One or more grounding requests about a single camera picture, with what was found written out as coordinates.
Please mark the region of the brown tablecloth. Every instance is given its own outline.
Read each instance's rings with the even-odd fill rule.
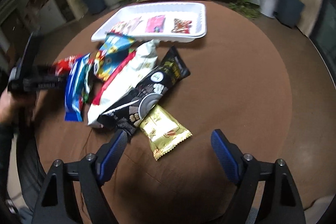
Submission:
[[[287,136],[292,96],[277,50],[246,18],[213,2],[203,3],[206,36],[174,43],[191,76],[159,102],[193,136],[158,161],[143,133],[133,137],[103,186],[120,224],[198,224],[224,213],[235,187],[211,148],[213,129],[220,128],[243,153],[270,162],[277,159]],[[113,13],[82,30],[58,59],[95,52],[97,43],[90,38]],[[160,44],[160,58],[171,45]],[[55,159],[71,162],[95,153],[113,134],[96,132],[85,122],[65,122],[63,98],[62,92],[49,91],[41,93],[38,102],[36,139],[46,172]],[[82,217],[89,223],[78,183],[75,188]]]

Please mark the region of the black snack bag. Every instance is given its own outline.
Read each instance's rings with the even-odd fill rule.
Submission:
[[[175,46],[135,88],[110,106],[97,121],[107,128],[118,127],[133,135],[147,113],[176,82],[190,75]]]

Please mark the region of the screw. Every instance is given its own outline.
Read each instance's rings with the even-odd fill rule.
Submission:
[[[277,160],[277,163],[278,163],[278,165],[280,165],[280,166],[284,166],[284,165],[286,165],[286,162],[285,162],[283,159],[278,159],[278,160]]]
[[[246,159],[246,160],[252,160],[253,156],[251,154],[244,154],[244,159]]]
[[[87,160],[93,160],[93,159],[95,158],[95,156],[96,156],[95,154],[90,153],[90,154],[87,154],[85,158],[86,158]]]
[[[62,164],[62,161],[61,160],[55,160],[54,161],[54,166],[58,167]]]

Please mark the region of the white circular label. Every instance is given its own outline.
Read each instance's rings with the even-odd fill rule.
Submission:
[[[163,73],[162,72],[156,72],[156,73],[152,74],[151,80],[153,82],[156,82],[156,83],[161,82],[163,80]]]

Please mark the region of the dark square planter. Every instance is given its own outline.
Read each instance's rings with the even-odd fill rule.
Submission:
[[[304,6],[299,0],[279,0],[276,18],[282,24],[293,28],[299,21]]]
[[[90,14],[98,14],[106,8],[104,0],[82,0]]]

